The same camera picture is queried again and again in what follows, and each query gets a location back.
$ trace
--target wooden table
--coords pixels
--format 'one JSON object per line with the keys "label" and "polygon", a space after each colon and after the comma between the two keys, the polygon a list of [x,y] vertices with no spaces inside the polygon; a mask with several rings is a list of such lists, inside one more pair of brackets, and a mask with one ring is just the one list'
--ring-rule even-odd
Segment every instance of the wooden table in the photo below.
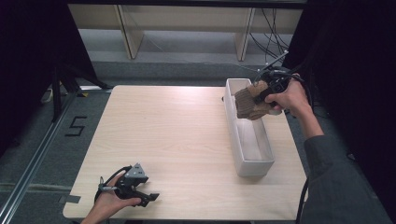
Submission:
{"label": "wooden table", "polygon": [[295,219],[305,174],[284,114],[263,122],[275,156],[268,175],[240,177],[221,97],[224,87],[117,86],[108,100],[64,215],[85,217],[102,176],[140,162],[160,193],[147,207],[113,218],[162,220]]}

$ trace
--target white plastic container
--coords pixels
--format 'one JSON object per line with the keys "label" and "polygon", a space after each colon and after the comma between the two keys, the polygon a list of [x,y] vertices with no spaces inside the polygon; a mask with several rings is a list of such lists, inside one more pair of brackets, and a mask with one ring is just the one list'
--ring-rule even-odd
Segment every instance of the white plastic container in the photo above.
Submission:
{"label": "white plastic container", "polygon": [[275,161],[264,123],[262,119],[248,120],[236,117],[234,95],[250,84],[247,78],[227,79],[223,99],[236,172],[240,176],[264,176]]}

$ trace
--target hand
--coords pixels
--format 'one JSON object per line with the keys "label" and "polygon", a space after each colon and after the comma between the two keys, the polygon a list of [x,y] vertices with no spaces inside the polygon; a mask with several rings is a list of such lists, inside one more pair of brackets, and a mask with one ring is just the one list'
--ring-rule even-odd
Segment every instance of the hand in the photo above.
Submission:
{"label": "hand", "polygon": [[[109,186],[114,186],[121,175],[114,177],[109,183]],[[104,191],[97,198],[90,213],[82,220],[81,224],[100,223],[126,206],[138,205],[141,203],[140,198],[120,199],[114,190]]]}
{"label": "hand", "polygon": [[306,99],[305,90],[299,81],[292,78],[285,91],[269,94],[265,97],[265,102],[271,103],[273,101],[278,103],[275,109],[287,108],[300,121],[305,138],[324,134]]}
{"label": "hand", "polygon": [[312,113],[312,109],[306,99],[303,86],[294,78],[290,80],[289,86],[285,91],[269,94],[265,98],[266,103],[271,103],[273,101],[278,103],[274,109],[281,110],[287,108],[290,110],[290,113],[297,118],[304,113]]}

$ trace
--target gray sleeve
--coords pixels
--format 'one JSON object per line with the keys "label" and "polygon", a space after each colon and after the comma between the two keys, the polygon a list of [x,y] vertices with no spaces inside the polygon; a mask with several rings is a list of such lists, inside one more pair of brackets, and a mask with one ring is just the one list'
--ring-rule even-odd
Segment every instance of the gray sleeve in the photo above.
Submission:
{"label": "gray sleeve", "polygon": [[391,223],[359,167],[326,135],[304,143],[310,169],[301,223]]}

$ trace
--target brown cloth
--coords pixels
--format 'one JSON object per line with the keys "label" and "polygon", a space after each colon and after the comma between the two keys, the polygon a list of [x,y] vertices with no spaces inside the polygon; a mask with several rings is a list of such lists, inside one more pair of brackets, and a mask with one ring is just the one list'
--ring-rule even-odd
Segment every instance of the brown cloth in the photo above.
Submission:
{"label": "brown cloth", "polygon": [[279,114],[275,113],[273,108],[265,102],[257,105],[254,103],[254,98],[267,88],[267,83],[261,80],[238,91],[235,94],[236,117],[239,119],[255,120],[266,114]]}

